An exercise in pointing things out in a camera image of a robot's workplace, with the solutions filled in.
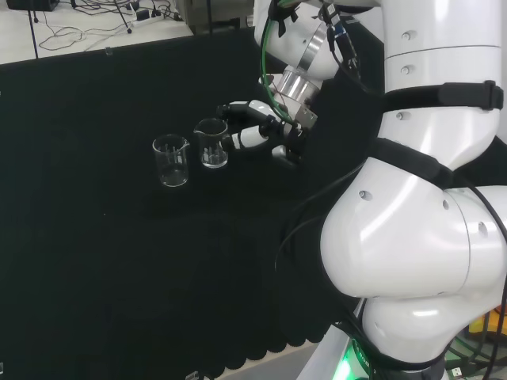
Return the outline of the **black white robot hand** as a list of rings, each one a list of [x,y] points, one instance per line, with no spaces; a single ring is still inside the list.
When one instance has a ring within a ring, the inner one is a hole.
[[[225,151],[258,150],[272,141],[275,143],[271,149],[273,158],[292,168],[302,163],[307,138],[318,119],[307,106],[300,105],[295,121],[289,123],[259,100],[220,105],[217,116],[229,125],[241,126],[239,131],[222,138]]]

